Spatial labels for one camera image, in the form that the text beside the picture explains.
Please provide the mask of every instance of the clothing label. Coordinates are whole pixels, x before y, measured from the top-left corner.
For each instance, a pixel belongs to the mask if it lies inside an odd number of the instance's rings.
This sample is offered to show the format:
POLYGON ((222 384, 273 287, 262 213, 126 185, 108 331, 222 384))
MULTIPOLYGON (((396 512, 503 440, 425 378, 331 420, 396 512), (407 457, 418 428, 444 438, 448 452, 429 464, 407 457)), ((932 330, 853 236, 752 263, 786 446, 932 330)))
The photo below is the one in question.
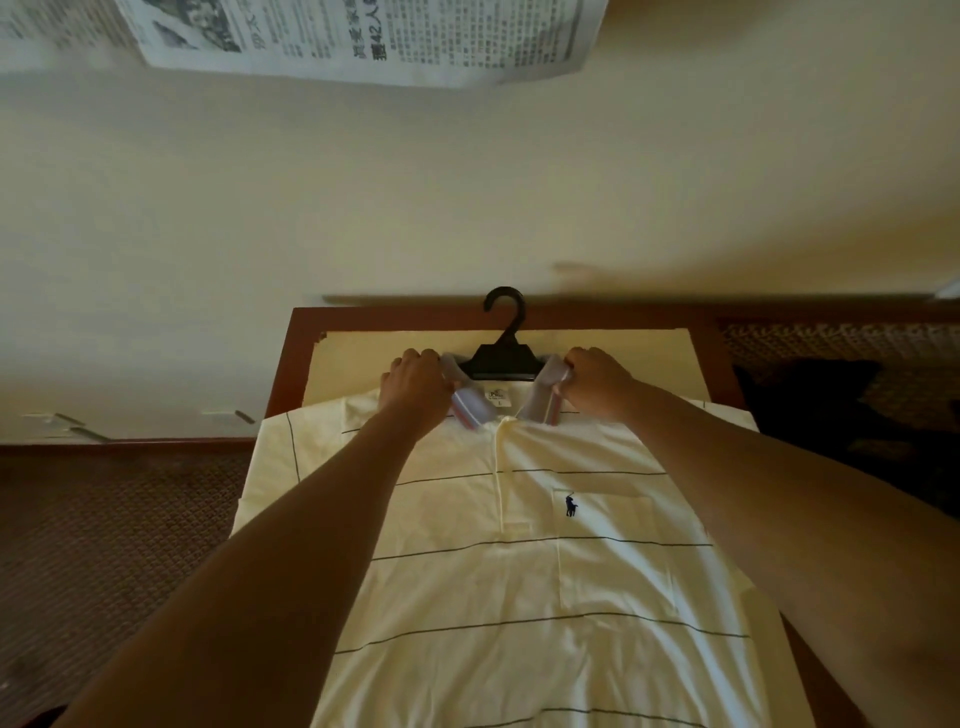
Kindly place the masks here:
POLYGON ((509 407, 510 395, 505 389, 489 389, 484 393, 487 401, 494 407, 509 407))

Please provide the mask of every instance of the white wall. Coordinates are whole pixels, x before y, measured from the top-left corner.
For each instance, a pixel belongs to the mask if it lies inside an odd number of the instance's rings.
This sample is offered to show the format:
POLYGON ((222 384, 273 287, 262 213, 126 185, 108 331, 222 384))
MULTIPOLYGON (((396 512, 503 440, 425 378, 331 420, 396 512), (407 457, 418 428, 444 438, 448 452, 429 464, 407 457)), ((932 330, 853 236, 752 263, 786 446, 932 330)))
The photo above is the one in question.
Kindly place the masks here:
POLYGON ((0 438, 258 416, 323 296, 933 291, 958 30, 953 0, 662 0, 533 85, 2 78, 0 438))

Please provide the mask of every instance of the cream polo shirt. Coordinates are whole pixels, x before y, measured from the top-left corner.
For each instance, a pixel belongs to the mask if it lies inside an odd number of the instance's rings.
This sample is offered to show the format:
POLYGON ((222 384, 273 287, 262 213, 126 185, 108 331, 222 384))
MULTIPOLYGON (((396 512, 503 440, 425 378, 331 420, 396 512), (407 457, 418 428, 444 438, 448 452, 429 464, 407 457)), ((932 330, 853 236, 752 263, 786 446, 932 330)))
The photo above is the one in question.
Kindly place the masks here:
MULTIPOLYGON (((512 412, 530 385, 499 386, 512 412)), ((375 409, 371 392, 264 421, 234 532, 375 409)), ((313 725, 770 725, 748 587, 622 425, 449 416, 402 471, 313 725)))

